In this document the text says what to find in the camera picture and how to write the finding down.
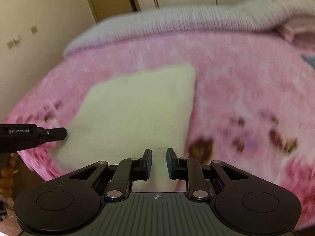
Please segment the person left hand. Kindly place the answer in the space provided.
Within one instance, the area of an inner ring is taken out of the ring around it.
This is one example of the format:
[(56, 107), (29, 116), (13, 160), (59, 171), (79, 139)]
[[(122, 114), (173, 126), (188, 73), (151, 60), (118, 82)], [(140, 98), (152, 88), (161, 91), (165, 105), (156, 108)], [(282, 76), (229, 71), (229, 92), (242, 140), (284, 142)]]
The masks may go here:
[(16, 166), (16, 161), (16, 156), (10, 156), (7, 164), (1, 169), (0, 193), (2, 198), (7, 199), (13, 195), (13, 177), (19, 173), (18, 169), (14, 169)]

